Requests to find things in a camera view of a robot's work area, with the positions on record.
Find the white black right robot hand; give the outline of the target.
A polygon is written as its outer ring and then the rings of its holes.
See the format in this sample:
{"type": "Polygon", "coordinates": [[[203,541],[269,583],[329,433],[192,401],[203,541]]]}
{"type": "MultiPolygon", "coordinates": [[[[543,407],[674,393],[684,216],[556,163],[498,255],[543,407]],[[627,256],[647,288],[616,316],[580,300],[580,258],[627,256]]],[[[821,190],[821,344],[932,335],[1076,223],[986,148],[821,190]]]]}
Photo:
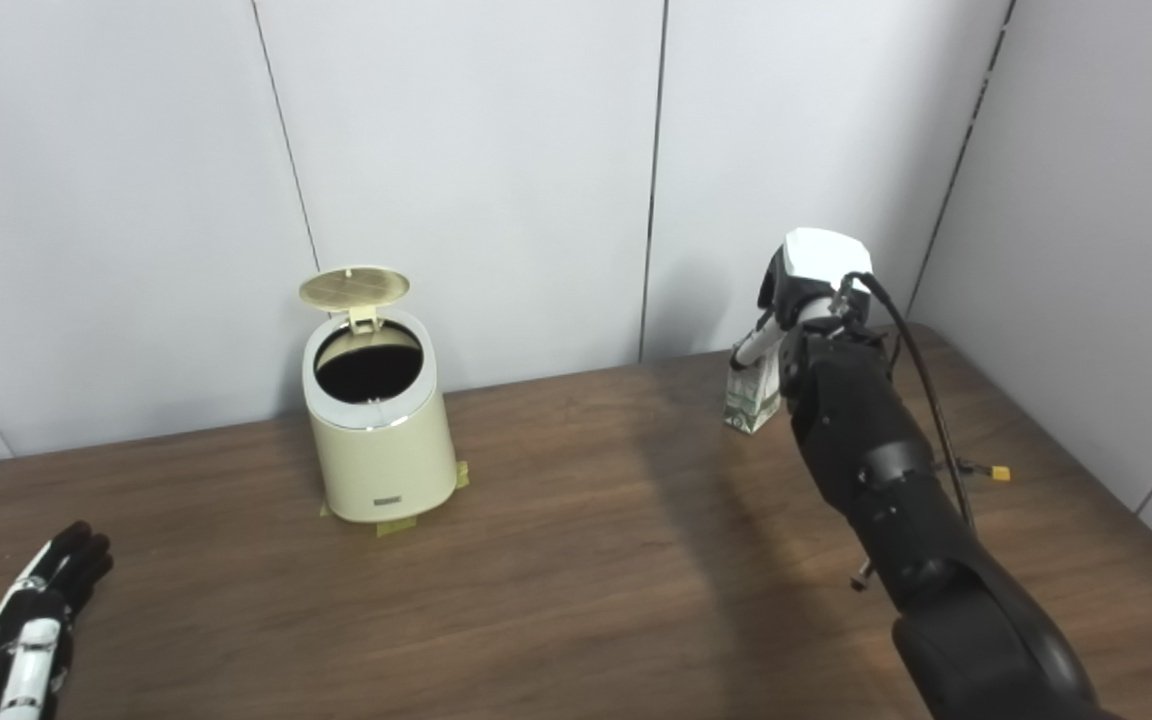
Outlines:
{"type": "Polygon", "coordinates": [[[755,328],[733,348],[736,372],[753,365],[791,331],[826,318],[867,323],[870,291],[858,275],[872,270],[867,247],[838,232],[797,228],[773,252],[761,278],[755,328]]]}

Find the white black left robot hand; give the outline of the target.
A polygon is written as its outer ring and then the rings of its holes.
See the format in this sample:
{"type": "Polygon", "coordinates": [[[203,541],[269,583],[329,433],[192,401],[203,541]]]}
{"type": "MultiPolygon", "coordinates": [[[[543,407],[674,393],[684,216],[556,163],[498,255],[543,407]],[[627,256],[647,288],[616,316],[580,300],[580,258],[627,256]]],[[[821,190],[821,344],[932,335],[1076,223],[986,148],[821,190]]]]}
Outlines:
{"type": "Polygon", "coordinates": [[[0,600],[0,719],[54,719],[74,626],[113,569],[109,538],[86,521],[41,546],[0,600]]]}

